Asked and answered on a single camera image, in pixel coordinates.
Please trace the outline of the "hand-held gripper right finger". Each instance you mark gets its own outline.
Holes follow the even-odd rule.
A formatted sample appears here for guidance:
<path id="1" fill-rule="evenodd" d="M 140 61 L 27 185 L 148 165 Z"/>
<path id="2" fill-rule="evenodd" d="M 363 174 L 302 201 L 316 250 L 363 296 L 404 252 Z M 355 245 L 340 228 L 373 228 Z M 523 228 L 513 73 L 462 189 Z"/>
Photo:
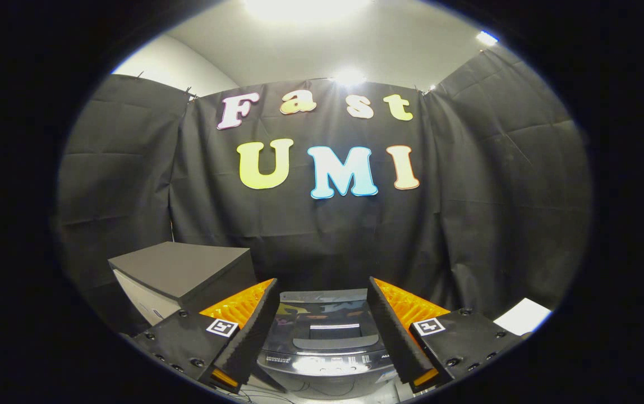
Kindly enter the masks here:
<path id="1" fill-rule="evenodd" d="M 443 309 L 373 277 L 368 304 L 401 382 L 414 393 L 476 374 L 524 341 L 474 309 Z"/>

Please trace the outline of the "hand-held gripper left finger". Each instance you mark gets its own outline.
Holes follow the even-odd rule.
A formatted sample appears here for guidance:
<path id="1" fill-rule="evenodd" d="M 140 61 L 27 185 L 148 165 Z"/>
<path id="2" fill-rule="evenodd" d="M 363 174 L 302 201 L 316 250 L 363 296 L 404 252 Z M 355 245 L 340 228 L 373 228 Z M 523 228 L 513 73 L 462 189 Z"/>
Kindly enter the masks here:
<path id="1" fill-rule="evenodd" d="M 143 355 L 207 388 L 237 393 L 247 384 L 275 320 L 277 279 L 212 304 L 180 309 L 131 338 Z"/>

